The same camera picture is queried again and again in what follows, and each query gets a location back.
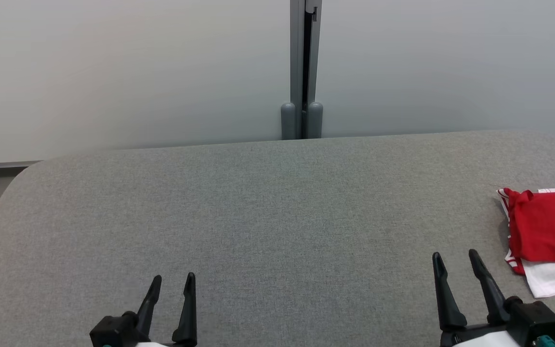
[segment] red cloth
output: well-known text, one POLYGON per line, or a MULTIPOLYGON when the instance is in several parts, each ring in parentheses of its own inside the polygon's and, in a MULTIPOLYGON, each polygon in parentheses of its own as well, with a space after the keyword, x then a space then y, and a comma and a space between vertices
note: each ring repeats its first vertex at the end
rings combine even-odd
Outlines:
POLYGON ((509 247, 515 258, 555 262, 555 193, 504 189, 509 197, 509 247))

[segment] gray fabric surface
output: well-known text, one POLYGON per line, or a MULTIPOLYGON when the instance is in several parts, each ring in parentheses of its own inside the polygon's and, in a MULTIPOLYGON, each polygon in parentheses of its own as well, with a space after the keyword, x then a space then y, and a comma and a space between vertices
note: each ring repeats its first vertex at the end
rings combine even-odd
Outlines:
MULTIPOLYGON (((555 139, 464 132, 99 152, 22 172, 0 200, 0 346, 90 346, 163 276, 150 336, 169 341, 185 275, 198 345, 422 346, 440 330, 440 251, 469 323, 467 251, 506 296, 495 190, 555 187, 555 139)), ((555 297, 544 299, 555 310, 555 297)))

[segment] white cloth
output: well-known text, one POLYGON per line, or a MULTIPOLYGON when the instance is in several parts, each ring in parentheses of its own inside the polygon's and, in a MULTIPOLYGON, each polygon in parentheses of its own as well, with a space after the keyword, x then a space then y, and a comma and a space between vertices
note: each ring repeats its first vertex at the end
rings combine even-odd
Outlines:
MULTIPOLYGON (((538 193, 555 193, 555 188, 539 189, 538 193)), ((499 194, 504 200, 505 196, 500 192, 499 194)), ((509 213, 505 207, 507 205, 508 201, 506 201, 506 204, 502 204, 504 212, 507 214, 507 218, 509 218, 509 213)), ((515 262, 515 258, 511 256, 511 250, 509 250, 505 260, 510 266, 516 266, 511 264, 511 261, 515 262)), ((530 262, 522 259, 522 265, 524 266, 528 286, 530 286, 530 290, 535 298, 548 298, 555 295, 555 262, 530 262)))

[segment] teal connector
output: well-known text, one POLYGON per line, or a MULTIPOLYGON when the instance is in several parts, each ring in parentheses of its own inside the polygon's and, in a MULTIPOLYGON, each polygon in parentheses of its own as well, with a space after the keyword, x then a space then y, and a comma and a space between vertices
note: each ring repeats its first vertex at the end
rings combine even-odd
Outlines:
POLYGON ((555 347, 555 341, 544 334, 544 336, 539 336, 535 343, 533 344, 534 347, 555 347))

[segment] red and white cloth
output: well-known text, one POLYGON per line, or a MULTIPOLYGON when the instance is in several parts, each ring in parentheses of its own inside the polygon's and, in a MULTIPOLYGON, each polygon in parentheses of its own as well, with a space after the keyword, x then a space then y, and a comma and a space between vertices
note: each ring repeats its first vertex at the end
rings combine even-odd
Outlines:
POLYGON ((517 274, 526 275, 535 298, 554 296, 555 189, 539 189, 533 194, 504 188, 498 195, 511 231, 505 261, 517 274))

